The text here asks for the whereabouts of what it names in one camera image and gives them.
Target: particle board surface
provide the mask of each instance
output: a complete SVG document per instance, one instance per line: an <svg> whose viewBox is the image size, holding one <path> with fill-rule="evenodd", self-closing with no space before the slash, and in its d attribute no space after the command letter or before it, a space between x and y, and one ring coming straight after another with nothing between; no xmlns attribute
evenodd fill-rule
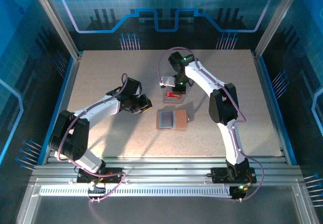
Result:
<svg viewBox="0 0 323 224"><path fill-rule="evenodd" d="M88 147L97 156L225 156L217 125L208 114L209 98L194 84L181 105L163 104L157 64L164 50L85 51L77 73L68 110L75 111L97 102L122 85L121 75L142 83L143 93L153 108L141 115L122 111L111 116L89 133ZM166 54L162 76L174 75ZM249 50L194 50L201 63L220 80L233 83L239 107L247 123L239 124L245 153L254 156L280 156L281 151L268 112L258 74ZM190 118L187 129L159 131L157 110L185 109Z"/></svg>

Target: metal post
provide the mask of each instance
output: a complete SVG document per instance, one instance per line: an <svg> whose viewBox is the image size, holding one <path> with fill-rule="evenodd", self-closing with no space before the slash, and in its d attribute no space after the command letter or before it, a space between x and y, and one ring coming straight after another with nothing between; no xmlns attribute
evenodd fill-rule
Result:
<svg viewBox="0 0 323 224"><path fill-rule="evenodd" d="M268 46L270 40L272 39L273 35L275 34L278 26L280 25L282 19L287 13L290 5L294 0L281 0L279 3L271 21L269 22L264 34L262 35L259 44L255 50L256 57L262 56L263 52L265 51L266 47Z"/></svg>
<svg viewBox="0 0 323 224"><path fill-rule="evenodd" d="M67 50L69 51L71 57L74 60L77 60L79 57L77 47L74 44L62 19L60 18L59 14L56 12L51 1L50 0L39 0L39 2L43 6L45 12L47 13L52 24L54 25L57 33L59 34L60 38L62 39L62 41L63 41L64 45L66 46Z"/></svg>

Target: enclosure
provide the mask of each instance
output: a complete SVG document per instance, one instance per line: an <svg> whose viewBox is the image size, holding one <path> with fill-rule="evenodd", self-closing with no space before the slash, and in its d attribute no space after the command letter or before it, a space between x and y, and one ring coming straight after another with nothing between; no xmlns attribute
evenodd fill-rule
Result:
<svg viewBox="0 0 323 224"><path fill-rule="evenodd" d="M124 223L322 222L322 0L0 0L0 8L3 223L117 223L125 213ZM172 47L192 50L236 87L243 151L264 169L245 203L217 199L226 187L206 176L227 153L201 85L182 104L163 102L159 62L162 76L173 75L171 53L190 54ZM88 149L127 174L91 205L74 165L48 144L60 112L102 99L123 73L152 107L89 131ZM182 109L186 129L156 129L157 112ZM250 166L255 190L262 167Z"/></svg>

